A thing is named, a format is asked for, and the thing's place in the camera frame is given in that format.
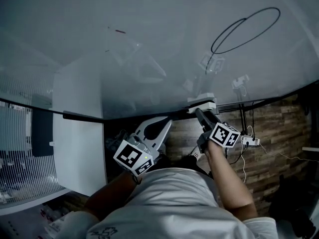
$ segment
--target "black fabric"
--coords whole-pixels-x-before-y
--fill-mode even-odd
[[[171,161],[169,160],[167,156],[161,155],[158,162],[154,166],[152,166],[147,172],[151,172],[151,171],[163,169],[163,168],[169,168],[169,167],[180,167],[180,168],[191,169],[209,176],[203,169],[199,168],[196,163],[197,163],[197,159],[194,156],[189,155],[182,158],[176,164],[172,165]]]

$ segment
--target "wooden floor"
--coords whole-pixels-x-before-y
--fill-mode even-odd
[[[278,152],[288,157],[307,158],[302,147],[309,146],[311,122],[304,115],[301,106],[293,105],[291,97],[271,105],[254,110],[255,133],[261,144],[270,155],[261,147],[249,147],[243,157],[246,161],[246,185],[252,192],[257,210],[260,215],[267,215],[270,203],[266,197],[272,196],[279,187],[279,175],[284,177],[297,176],[303,179],[307,171],[308,161],[286,159]],[[252,112],[247,112],[247,125],[252,125]],[[227,121],[230,125],[241,131],[240,112],[222,113],[220,120]],[[196,146],[196,141],[202,128],[197,119],[174,121],[172,131],[166,142],[166,152],[172,161],[188,155]],[[234,162],[240,154],[241,145],[238,143],[228,152],[229,162]],[[198,161],[198,166],[209,172],[206,157],[203,155]],[[240,178],[244,179],[243,160],[240,159],[232,167]]]

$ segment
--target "power strip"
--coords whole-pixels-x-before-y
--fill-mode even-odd
[[[248,137],[248,136],[245,136],[243,137],[243,145],[250,145],[250,146],[258,146],[260,143],[260,139],[258,138],[255,138],[255,140],[253,140],[252,137]]]

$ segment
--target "hand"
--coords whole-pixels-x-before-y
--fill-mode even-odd
[[[206,157],[210,157],[216,153],[223,153],[223,148],[212,140],[208,140],[207,148],[205,149]]]

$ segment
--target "curved white edge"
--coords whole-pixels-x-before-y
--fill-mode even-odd
[[[11,206],[11,207],[0,208],[0,216],[11,214],[11,213],[20,212],[22,210],[25,210],[25,209],[28,209],[28,208],[43,204],[43,203],[45,203],[47,201],[50,201],[50,200],[52,200],[54,198],[57,198],[57,197],[60,197],[60,196],[62,196],[64,194],[66,194],[66,193],[69,193],[70,191],[71,190],[69,190],[69,189],[62,189],[62,190],[60,190],[58,192],[55,192],[55,193],[50,194],[50,195],[45,196],[45,197],[41,197],[39,199],[32,200],[30,202],[26,202],[26,203],[19,204],[19,205],[16,205],[16,206]]]

